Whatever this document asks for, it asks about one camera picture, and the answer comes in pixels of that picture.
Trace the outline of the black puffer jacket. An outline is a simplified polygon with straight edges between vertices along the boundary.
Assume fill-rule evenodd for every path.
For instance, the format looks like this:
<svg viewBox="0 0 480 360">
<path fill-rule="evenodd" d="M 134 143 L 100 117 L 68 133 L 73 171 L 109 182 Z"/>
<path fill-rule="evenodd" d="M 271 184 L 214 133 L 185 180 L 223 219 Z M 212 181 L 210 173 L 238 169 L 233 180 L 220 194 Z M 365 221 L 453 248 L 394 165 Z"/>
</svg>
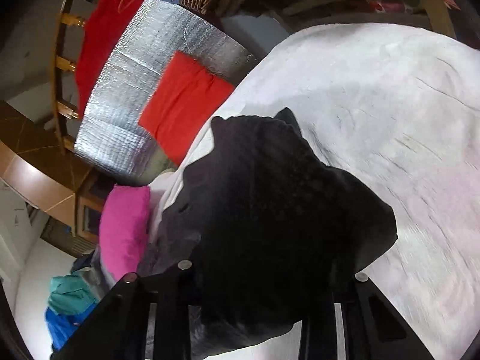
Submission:
<svg viewBox="0 0 480 360">
<path fill-rule="evenodd" d="M 216 117 L 212 151 L 188 165 L 139 272 L 192 266 L 193 359 L 308 326 L 309 354 L 335 359 L 335 285 L 396 241 L 392 208 L 321 162 L 289 109 Z"/>
</svg>

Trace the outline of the grey garment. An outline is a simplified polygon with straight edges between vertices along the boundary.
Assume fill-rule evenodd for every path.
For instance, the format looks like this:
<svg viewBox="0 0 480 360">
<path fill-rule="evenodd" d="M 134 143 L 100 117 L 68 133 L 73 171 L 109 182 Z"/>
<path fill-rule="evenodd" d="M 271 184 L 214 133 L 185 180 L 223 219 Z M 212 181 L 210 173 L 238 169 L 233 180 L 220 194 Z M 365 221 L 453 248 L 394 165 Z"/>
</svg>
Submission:
<svg viewBox="0 0 480 360">
<path fill-rule="evenodd" d="M 86 282 L 91 293 L 102 300 L 115 286 L 116 280 L 108 271 L 101 259 L 101 252 L 97 246 L 91 253 L 80 256 L 72 264 L 72 275 L 79 275 Z"/>
</svg>

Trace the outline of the blue garment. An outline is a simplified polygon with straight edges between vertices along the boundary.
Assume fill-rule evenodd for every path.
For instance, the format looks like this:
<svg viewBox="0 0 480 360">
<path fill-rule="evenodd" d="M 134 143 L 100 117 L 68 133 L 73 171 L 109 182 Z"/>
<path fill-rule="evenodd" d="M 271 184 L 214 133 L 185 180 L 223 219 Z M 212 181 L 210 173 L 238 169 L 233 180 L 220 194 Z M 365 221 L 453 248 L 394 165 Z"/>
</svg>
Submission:
<svg viewBox="0 0 480 360">
<path fill-rule="evenodd" d="M 51 308 L 46 309 L 46 325 L 52 339 L 52 350 L 59 351 L 78 327 L 86 320 L 97 306 L 97 302 L 80 314 L 55 314 Z"/>
</svg>

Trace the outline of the teal garment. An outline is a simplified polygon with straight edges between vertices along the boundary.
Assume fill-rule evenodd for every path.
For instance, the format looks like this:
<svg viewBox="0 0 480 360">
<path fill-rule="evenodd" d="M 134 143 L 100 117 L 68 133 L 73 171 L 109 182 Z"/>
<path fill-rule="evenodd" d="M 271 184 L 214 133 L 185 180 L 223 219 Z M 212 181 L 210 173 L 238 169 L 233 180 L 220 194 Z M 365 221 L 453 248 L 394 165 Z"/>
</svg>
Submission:
<svg viewBox="0 0 480 360">
<path fill-rule="evenodd" d="M 83 279 L 81 271 L 54 276 L 50 281 L 47 304 L 55 314 L 82 314 L 97 303 L 97 297 Z"/>
</svg>

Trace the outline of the magenta pillow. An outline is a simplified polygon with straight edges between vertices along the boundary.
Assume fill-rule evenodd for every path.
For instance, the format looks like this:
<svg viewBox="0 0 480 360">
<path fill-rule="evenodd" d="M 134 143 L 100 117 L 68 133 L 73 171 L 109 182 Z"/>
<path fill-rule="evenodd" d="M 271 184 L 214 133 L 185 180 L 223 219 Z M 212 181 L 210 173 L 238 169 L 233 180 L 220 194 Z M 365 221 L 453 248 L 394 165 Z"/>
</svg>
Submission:
<svg viewBox="0 0 480 360">
<path fill-rule="evenodd" d="M 103 265 L 115 280 L 135 272 L 148 241 L 151 191 L 117 185 L 108 194 L 99 226 Z"/>
</svg>

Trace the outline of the brown wooden cabinet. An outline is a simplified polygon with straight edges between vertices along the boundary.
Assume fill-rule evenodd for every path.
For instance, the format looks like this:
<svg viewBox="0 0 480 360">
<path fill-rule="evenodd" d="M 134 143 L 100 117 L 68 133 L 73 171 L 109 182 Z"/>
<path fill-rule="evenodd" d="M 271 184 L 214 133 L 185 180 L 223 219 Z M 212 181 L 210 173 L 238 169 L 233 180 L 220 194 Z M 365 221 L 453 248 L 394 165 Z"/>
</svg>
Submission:
<svg viewBox="0 0 480 360">
<path fill-rule="evenodd" d="M 53 132 L 1 101 L 1 180 L 32 206 L 98 243 L 85 225 L 85 209 L 100 212 L 104 199 L 91 193 L 99 173 L 60 149 Z"/>
</svg>

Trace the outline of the silver foil insulation mat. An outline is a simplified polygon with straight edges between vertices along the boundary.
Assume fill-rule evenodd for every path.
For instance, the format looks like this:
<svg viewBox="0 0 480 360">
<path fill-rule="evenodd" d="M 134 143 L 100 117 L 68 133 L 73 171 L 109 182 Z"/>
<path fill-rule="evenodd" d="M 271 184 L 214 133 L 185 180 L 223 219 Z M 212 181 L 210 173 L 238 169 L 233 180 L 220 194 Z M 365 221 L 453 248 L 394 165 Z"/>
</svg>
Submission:
<svg viewBox="0 0 480 360">
<path fill-rule="evenodd" d="M 97 78 L 75 155 L 132 185 L 148 184 L 171 166 L 137 122 L 177 50 L 234 85 L 258 63 L 240 43 L 189 10 L 144 0 Z"/>
</svg>

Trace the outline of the pink white fleece blanket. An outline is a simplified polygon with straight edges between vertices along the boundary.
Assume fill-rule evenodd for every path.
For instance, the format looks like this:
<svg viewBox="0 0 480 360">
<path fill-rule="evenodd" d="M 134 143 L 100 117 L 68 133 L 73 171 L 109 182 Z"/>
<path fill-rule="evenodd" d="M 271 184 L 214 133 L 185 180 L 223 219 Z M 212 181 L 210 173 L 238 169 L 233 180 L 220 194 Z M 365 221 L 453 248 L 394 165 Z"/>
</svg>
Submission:
<svg viewBox="0 0 480 360">
<path fill-rule="evenodd" d="M 393 209 L 399 238 L 366 274 L 435 359 L 479 357 L 479 52 L 395 24 L 288 37 L 219 116 L 289 107 L 326 164 Z"/>
</svg>

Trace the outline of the red pillow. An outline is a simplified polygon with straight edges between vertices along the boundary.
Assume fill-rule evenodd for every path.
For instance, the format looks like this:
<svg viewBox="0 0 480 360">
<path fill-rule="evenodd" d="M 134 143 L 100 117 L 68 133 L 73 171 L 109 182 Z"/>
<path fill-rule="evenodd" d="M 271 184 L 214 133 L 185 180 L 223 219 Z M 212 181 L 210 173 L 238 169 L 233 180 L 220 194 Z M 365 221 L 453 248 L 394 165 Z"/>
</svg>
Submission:
<svg viewBox="0 0 480 360">
<path fill-rule="evenodd" d="M 178 50 L 163 72 L 138 124 L 178 166 L 201 127 L 233 91 L 230 82 Z"/>
</svg>

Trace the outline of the red cloth on headboard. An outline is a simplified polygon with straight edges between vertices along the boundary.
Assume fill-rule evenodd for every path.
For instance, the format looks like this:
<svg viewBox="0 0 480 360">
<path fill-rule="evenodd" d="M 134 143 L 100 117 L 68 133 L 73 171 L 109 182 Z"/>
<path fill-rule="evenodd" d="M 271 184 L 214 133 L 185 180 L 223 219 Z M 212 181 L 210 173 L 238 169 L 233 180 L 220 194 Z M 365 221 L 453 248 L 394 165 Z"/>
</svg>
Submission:
<svg viewBox="0 0 480 360">
<path fill-rule="evenodd" d="M 87 19 L 75 79 L 77 112 L 85 113 L 90 94 L 111 52 L 144 0 L 99 0 Z"/>
</svg>

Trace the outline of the wooden bed headboard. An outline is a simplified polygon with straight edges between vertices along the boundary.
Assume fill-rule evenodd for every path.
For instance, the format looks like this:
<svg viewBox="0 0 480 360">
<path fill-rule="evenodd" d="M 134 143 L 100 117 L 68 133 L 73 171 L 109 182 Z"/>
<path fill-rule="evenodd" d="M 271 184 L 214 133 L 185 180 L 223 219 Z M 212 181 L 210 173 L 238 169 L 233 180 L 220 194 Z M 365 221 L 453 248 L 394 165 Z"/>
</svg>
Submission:
<svg viewBox="0 0 480 360">
<path fill-rule="evenodd" d="M 60 5 L 55 25 L 50 69 L 52 115 L 55 135 L 61 152 L 72 151 L 74 147 L 75 138 L 69 135 L 67 122 L 71 119 L 80 119 L 77 106 L 64 98 L 63 84 L 63 79 L 72 77 L 77 69 L 77 62 L 64 54 L 67 30 L 69 28 L 83 29 L 86 25 L 84 16 L 72 12 L 73 3 L 74 0 L 62 0 Z"/>
</svg>

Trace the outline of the wooden shelf frame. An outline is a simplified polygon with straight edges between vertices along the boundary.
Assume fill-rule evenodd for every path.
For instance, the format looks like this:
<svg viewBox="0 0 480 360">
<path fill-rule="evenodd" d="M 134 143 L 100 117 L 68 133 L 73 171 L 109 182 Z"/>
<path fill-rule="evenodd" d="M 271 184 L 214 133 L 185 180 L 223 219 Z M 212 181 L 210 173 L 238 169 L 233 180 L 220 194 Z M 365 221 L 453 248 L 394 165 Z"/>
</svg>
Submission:
<svg viewBox="0 0 480 360">
<path fill-rule="evenodd" d="M 450 10 L 454 0 L 299 0 L 281 10 L 286 18 L 318 13 L 329 8 L 329 15 L 311 17 L 312 23 L 390 23 L 429 29 L 457 38 Z"/>
</svg>

